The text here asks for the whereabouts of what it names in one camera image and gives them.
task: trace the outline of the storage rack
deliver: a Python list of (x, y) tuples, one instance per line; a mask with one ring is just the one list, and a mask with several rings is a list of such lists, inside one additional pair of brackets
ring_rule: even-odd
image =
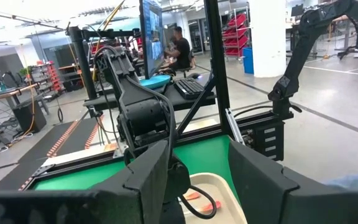
[(32, 83), (39, 86), (36, 89), (37, 94), (42, 94), (47, 101), (53, 100), (61, 92), (60, 80), (53, 63), (37, 65), (31, 68), (30, 78)]
[(242, 57), (242, 48), (250, 46), (249, 32), (249, 10), (248, 7), (242, 9), (233, 9), (234, 18), (231, 19), (222, 30), (223, 47), (225, 57)]

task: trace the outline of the man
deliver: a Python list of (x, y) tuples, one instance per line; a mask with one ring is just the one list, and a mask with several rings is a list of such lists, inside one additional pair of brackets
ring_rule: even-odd
[(190, 44), (185, 38), (183, 38), (181, 27), (175, 27), (173, 29), (173, 36), (175, 37), (176, 49), (173, 51), (165, 50), (165, 53), (169, 57), (176, 58), (177, 61), (171, 63), (168, 68), (178, 70), (190, 67)]

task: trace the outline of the office chair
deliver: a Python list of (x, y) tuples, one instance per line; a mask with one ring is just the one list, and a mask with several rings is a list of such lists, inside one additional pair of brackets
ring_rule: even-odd
[(190, 61), (190, 67), (188, 68), (181, 68), (181, 69), (178, 69), (177, 71), (178, 72), (183, 72), (183, 76), (186, 78), (186, 72), (189, 72), (191, 69), (193, 69), (191, 67), (191, 61), (193, 60), (193, 49), (190, 50), (190, 53), (189, 53), (189, 61)]

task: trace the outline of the keyboard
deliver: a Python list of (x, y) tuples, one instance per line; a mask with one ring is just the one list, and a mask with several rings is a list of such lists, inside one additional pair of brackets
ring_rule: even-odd
[(194, 78), (180, 79), (175, 81), (173, 85), (186, 100), (197, 99), (204, 91), (204, 87), (196, 82)]

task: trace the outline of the computer mouse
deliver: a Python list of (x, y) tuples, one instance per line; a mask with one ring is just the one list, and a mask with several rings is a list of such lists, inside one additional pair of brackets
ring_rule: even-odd
[(194, 78), (194, 79), (197, 79), (198, 77), (200, 77), (201, 75), (199, 73), (193, 73), (191, 75), (188, 75), (188, 77), (190, 78)]

